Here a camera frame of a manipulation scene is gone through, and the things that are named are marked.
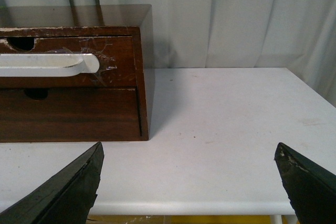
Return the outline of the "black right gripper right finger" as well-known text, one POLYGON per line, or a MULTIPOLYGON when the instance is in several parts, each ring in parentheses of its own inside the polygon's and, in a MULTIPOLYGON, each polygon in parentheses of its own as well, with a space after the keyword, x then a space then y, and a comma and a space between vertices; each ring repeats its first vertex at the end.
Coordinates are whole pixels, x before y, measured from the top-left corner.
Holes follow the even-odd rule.
POLYGON ((274 160, 300 223, 335 223, 335 174, 278 143, 274 160))

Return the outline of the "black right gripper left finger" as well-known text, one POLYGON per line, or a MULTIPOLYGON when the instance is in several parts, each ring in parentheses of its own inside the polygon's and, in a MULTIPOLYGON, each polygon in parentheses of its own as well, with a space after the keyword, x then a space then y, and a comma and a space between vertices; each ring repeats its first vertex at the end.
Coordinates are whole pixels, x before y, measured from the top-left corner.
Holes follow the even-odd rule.
POLYGON ((103 159, 98 142, 1 212, 1 223, 86 223, 97 197, 103 159))

